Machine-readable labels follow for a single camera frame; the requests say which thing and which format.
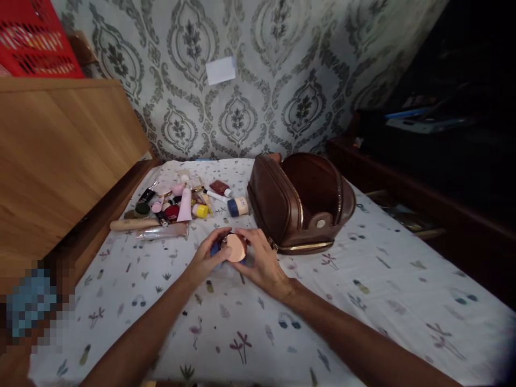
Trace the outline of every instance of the damask wallpaper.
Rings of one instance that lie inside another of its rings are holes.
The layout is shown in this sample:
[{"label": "damask wallpaper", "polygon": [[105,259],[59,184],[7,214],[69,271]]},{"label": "damask wallpaper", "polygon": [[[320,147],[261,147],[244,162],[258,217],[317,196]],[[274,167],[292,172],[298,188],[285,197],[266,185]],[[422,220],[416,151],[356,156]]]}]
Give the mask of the damask wallpaper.
[{"label": "damask wallpaper", "polygon": [[[164,159],[321,153],[382,104],[447,0],[53,0]],[[233,55],[236,79],[206,63]]]}]

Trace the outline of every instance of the red plastic crate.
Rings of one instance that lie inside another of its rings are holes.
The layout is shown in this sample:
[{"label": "red plastic crate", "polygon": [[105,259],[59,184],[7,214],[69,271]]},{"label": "red plastic crate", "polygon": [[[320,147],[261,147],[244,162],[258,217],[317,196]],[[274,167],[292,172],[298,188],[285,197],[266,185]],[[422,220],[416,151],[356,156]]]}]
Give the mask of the red plastic crate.
[{"label": "red plastic crate", "polygon": [[84,78],[50,0],[0,0],[1,67],[12,76]]}]

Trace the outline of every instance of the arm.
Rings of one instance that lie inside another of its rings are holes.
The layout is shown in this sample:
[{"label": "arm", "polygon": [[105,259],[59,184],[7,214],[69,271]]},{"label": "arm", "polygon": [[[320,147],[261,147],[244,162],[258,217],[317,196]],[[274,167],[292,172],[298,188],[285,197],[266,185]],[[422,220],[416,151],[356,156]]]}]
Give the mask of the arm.
[{"label": "arm", "polygon": [[210,257],[212,244],[230,230],[216,229],[201,243],[184,273],[106,352],[81,387],[139,385],[192,293],[231,254],[226,248]]},{"label": "arm", "polygon": [[300,315],[369,387],[460,386],[424,360],[288,278],[261,230],[236,229],[255,251],[255,266],[232,266]]}]

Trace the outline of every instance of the wooden brush handle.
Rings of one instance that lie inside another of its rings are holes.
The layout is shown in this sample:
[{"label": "wooden brush handle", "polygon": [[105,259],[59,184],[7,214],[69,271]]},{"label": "wooden brush handle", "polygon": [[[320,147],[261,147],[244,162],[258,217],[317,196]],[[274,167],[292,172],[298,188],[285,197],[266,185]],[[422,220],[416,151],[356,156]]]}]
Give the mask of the wooden brush handle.
[{"label": "wooden brush handle", "polygon": [[109,228],[114,231],[138,230],[139,228],[160,226],[157,218],[142,219],[121,219],[114,220],[109,224]]}]

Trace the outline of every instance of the cosmetic bag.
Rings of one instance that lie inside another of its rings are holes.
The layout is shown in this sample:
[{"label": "cosmetic bag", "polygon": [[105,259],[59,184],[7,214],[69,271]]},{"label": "cosmetic bag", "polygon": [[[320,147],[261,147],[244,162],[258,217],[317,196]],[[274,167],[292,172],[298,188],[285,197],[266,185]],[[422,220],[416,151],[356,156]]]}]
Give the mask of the cosmetic bag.
[{"label": "cosmetic bag", "polygon": [[281,163],[258,156],[247,192],[258,227],[281,254],[329,249],[356,206],[355,193],[335,166],[309,153]]}]

